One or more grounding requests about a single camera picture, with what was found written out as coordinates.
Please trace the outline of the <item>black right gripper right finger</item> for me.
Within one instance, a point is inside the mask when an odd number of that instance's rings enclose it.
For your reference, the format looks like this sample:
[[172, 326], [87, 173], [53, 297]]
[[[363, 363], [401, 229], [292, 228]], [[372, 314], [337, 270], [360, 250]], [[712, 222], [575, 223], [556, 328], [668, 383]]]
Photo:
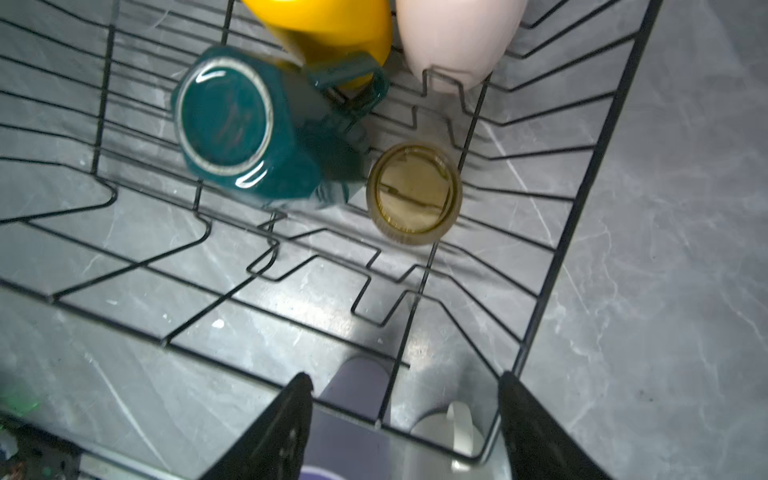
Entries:
[[511, 372], [500, 377], [498, 407], [514, 479], [611, 479]]

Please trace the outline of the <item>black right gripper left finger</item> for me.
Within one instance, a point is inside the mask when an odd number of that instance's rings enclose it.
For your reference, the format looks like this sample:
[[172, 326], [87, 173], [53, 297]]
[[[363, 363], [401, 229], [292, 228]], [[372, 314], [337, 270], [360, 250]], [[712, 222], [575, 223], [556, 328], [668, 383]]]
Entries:
[[296, 374], [201, 479], [299, 478], [311, 428], [312, 390], [310, 377]]

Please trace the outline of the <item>lilac cup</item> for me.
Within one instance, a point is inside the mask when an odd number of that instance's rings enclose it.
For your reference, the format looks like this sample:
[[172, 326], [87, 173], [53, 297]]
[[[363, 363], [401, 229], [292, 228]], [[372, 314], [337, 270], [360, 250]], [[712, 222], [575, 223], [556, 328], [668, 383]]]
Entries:
[[[389, 372], [374, 360], [357, 357], [337, 370], [320, 398], [367, 419], [377, 419]], [[314, 409], [300, 471], [302, 479], [388, 479], [388, 437]]]

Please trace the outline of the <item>olive glass cup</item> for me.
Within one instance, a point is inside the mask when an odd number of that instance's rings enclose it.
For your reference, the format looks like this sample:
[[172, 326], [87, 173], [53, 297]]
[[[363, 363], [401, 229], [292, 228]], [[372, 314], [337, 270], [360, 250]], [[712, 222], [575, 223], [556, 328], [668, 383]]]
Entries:
[[432, 144], [406, 142], [374, 163], [366, 186], [369, 216], [390, 240], [408, 246], [439, 241], [463, 202], [456, 162]]

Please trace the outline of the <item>dark green mug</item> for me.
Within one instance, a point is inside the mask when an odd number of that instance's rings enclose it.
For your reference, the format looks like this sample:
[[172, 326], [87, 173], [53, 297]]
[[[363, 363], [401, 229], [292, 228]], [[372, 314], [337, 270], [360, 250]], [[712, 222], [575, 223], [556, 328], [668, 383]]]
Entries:
[[366, 52], [298, 67], [214, 45], [178, 82], [171, 113], [198, 178], [259, 207], [324, 209], [364, 187], [362, 120], [389, 87]]

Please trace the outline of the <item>pale pink mug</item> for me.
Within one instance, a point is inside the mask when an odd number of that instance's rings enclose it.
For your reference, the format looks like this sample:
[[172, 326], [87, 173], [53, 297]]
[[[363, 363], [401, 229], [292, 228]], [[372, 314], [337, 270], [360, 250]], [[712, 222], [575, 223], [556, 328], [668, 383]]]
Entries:
[[397, 0], [405, 62], [430, 90], [457, 94], [491, 74], [517, 32], [526, 0]]

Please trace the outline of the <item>yellow mug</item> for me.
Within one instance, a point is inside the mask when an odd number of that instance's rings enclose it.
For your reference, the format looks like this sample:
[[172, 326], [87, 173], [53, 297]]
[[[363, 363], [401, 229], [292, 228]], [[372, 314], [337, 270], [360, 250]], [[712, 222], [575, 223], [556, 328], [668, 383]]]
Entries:
[[393, 25], [385, 0], [245, 0], [284, 49], [311, 66], [368, 53], [380, 66], [391, 52]]

